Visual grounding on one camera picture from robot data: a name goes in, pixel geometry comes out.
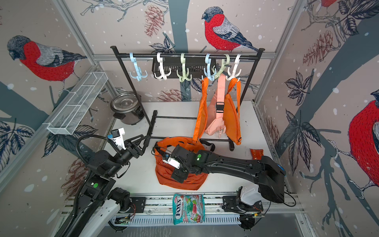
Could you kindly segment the dark orange backpack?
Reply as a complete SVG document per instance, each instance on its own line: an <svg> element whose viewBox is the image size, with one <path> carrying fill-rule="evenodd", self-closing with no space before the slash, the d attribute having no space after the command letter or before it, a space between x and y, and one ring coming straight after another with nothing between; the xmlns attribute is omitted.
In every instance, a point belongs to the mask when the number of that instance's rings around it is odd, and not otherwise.
<svg viewBox="0 0 379 237"><path fill-rule="evenodd" d="M205 145L210 146L211 151L213 152L215 150L215 145L207 141L193 142L192 138L188 137L172 137L165 138L164 140L157 142L152 149L152 153L156 158L156 175L160 184L180 190L196 191L206 181L208 176L206 173L202 173L200 175L189 174L184 183L179 183L171 178L175 168L164 163L162 160L163 153L166 152L167 148L174 148L178 145L195 153L200 150L205 150Z"/></svg>

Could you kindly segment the pink sling bag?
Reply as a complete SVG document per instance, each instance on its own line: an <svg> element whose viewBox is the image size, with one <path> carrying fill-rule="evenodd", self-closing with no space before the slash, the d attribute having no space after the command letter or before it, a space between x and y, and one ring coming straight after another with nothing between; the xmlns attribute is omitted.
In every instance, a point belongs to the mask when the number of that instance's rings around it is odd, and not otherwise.
<svg viewBox="0 0 379 237"><path fill-rule="evenodd" d="M218 78L217 90L207 107L208 119L205 133L210 136L219 133L219 138L226 133L226 126L223 118L225 107L225 86L226 76L222 74Z"/></svg>

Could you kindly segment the bright orange sling bag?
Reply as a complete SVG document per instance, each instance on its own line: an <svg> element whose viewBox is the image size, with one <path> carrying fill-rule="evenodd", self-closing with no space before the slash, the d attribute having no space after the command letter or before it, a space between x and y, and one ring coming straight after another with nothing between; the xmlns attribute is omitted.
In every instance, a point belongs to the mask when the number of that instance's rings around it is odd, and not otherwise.
<svg viewBox="0 0 379 237"><path fill-rule="evenodd" d="M230 95L231 91L236 89L237 108ZM234 78L228 86L228 91L225 95L224 106L224 122L226 126L226 135L236 144L240 145L242 142L241 129L240 129L240 102L241 100L241 82Z"/></svg>

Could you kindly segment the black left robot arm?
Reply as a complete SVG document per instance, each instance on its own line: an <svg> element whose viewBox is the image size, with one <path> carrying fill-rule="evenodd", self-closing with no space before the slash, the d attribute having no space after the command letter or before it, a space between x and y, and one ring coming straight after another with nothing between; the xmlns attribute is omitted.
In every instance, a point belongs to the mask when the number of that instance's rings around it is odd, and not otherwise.
<svg viewBox="0 0 379 237"><path fill-rule="evenodd" d="M121 136L115 139L102 137L116 151L114 156L101 150L86 159L80 148L76 148L89 172L75 196L72 212L56 233L57 237L96 237L117 213L125 213L133 219L137 212L144 210L145 198L133 203L127 190L115 187L114 177L130 164L132 158L144 154L150 138L149 135L127 140Z"/></svg>

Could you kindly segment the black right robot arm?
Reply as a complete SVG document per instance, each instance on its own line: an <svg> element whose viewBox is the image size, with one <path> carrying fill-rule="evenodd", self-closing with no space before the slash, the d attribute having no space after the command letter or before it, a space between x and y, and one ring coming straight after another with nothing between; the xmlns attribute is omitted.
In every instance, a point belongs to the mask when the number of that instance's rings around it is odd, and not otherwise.
<svg viewBox="0 0 379 237"><path fill-rule="evenodd" d="M255 203L266 199L274 203L285 202L285 170L270 157L259 160L241 160L218 155L207 150L197 153L176 146L171 153L163 153L163 162L175 168L172 178L184 183L189 174L220 173L248 180L258 186L256 191L240 187L234 200L224 202L226 212L245 214Z"/></svg>

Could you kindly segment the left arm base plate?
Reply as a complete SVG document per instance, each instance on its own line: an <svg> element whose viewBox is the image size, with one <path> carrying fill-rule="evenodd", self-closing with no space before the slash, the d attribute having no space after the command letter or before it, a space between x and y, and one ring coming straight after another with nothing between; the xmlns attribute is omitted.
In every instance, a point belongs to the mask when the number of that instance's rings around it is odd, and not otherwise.
<svg viewBox="0 0 379 237"><path fill-rule="evenodd" d="M131 197L130 208L127 213L144 213L146 200L146 197Z"/></svg>

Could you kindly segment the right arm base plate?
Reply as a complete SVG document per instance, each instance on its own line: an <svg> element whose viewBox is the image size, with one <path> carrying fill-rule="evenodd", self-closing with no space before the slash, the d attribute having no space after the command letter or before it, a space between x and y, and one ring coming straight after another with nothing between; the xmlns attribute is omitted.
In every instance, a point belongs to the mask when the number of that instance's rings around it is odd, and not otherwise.
<svg viewBox="0 0 379 237"><path fill-rule="evenodd" d="M264 208L261 201L254 203L253 205L247 205L237 200L236 196L223 196L222 209L225 212L233 212L237 214L244 214L247 212L263 212Z"/></svg>

